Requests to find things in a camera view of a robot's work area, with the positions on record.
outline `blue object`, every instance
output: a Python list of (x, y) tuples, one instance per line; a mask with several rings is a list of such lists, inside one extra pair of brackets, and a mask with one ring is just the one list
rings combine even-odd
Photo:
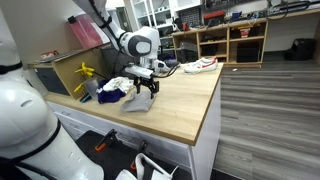
[(232, 13), (232, 17), (231, 17), (231, 20), (232, 21), (237, 21), (242, 15), (242, 11), (240, 12), (234, 12)]
[[(105, 84), (107, 84), (111, 79), (102, 80), (99, 83), (99, 88), (103, 88)], [(120, 98), (126, 96), (126, 93), (122, 92), (120, 89), (116, 89), (114, 91), (102, 91), (101, 93), (98, 93), (98, 102), (100, 104), (103, 103), (115, 103), (120, 100)]]
[(92, 97), (90, 96), (89, 93), (87, 93), (86, 95), (84, 95), (84, 96), (80, 99), (80, 102), (81, 102), (81, 103), (85, 103), (85, 102), (89, 101), (90, 99), (92, 99)]

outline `cloth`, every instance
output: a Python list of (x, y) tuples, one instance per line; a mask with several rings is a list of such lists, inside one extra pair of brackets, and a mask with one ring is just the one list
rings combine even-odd
[(130, 80), (127, 77), (117, 77), (111, 79), (106, 85), (104, 85), (103, 90), (109, 92), (119, 88), (121, 91), (127, 94), (132, 87), (133, 80)]
[(153, 99), (151, 99), (150, 91), (140, 91), (139, 94), (135, 91), (131, 94), (130, 99), (122, 104), (121, 110), (124, 112), (147, 112), (151, 108), (155, 98), (156, 94), (154, 94)]
[(99, 83), (99, 88), (97, 89), (97, 93), (98, 93), (98, 102), (100, 104), (118, 102), (120, 98), (126, 95), (126, 93), (124, 93), (120, 89), (115, 89), (114, 91), (109, 91), (109, 92), (104, 91), (102, 87), (105, 84), (107, 84), (109, 81), (110, 80), (102, 80)]

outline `table leg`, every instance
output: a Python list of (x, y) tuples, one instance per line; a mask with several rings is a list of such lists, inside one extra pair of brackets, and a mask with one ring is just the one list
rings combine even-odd
[(208, 108), (197, 144), (189, 148), (193, 180), (209, 180), (221, 130), (220, 81)]

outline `gray cloth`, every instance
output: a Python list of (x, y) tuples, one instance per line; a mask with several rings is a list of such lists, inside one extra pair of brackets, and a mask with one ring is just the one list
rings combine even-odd
[(155, 98), (156, 95), (151, 99), (150, 91), (140, 91), (139, 94), (135, 91), (131, 94), (130, 99), (122, 104), (121, 110), (124, 112), (149, 111)]

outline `white cabinet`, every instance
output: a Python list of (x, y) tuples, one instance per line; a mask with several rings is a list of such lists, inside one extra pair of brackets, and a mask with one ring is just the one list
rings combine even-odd
[(173, 0), (173, 6), (175, 11), (181, 11), (184, 9), (196, 7), (201, 5), (201, 0)]
[(138, 29), (150, 26), (156, 29), (172, 27), (171, 0), (131, 0)]
[(143, 140), (148, 142), (147, 152), (173, 165), (191, 172), (189, 146), (167, 138), (153, 135), (138, 129), (121, 125), (107, 119), (93, 116), (81, 111), (48, 102), (63, 127), (74, 139), (78, 139), (86, 131), (92, 130), (101, 135), (110, 130), (117, 131), (116, 137), (123, 144), (137, 149)]

